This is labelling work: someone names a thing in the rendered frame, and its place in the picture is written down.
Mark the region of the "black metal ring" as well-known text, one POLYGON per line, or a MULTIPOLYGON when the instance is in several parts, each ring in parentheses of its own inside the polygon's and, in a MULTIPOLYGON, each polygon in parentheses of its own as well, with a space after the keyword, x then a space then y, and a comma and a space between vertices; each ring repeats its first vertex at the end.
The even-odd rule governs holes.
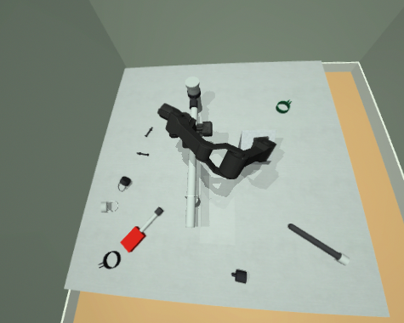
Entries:
POLYGON ((117 266, 119 265, 119 263, 121 262, 121 255, 120 255, 120 253, 119 253, 118 251, 112 251, 112 252, 114 252, 114 253, 117 255, 117 264, 116 264, 115 266, 113 266, 113 267, 110 267, 110 266, 107 264, 106 259, 107 259, 108 255, 111 253, 111 252, 108 252, 108 253, 103 257, 103 262, 98 264, 98 265, 104 264, 104 265, 101 266, 100 268, 102 268, 102 267, 105 266, 107 269, 112 269, 112 268, 115 268, 115 267, 117 267, 117 266))

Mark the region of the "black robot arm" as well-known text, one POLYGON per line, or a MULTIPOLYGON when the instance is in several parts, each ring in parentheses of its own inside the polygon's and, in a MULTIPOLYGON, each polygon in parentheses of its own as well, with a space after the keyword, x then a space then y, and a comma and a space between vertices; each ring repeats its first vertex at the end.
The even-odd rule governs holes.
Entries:
POLYGON ((165 129, 171 135, 179 136, 183 148, 190 149, 198 161, 206 163, 213 173, 226 179, 237 179, 243 168, 253 162, 267 162, 276 146, 269 136, 253 138, 253 145, 247 150, 228 143, 213 144, 193 129, 196 119, 189 113, 164 103, 157 114, 167 120, 165 129), (213 150, 221 149, 227 149, 227 152, 220 166, 216 167, 209 157, 213 150))

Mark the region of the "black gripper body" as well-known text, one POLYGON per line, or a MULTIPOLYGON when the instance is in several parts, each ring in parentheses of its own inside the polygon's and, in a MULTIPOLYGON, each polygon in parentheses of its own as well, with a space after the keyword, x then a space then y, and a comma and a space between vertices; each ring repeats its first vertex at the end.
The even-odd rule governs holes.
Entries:
MULTIPOLYGON (((202 133, 204 137, 211 137, 213 135, 213 124, 212 122, 202 122, 198 123, 197 125, 194 124, 193 129, 197 133, 202 133)), ((178 138, 179 136, 177 135, 171 135, 169 134, 171 138, 178 138)))

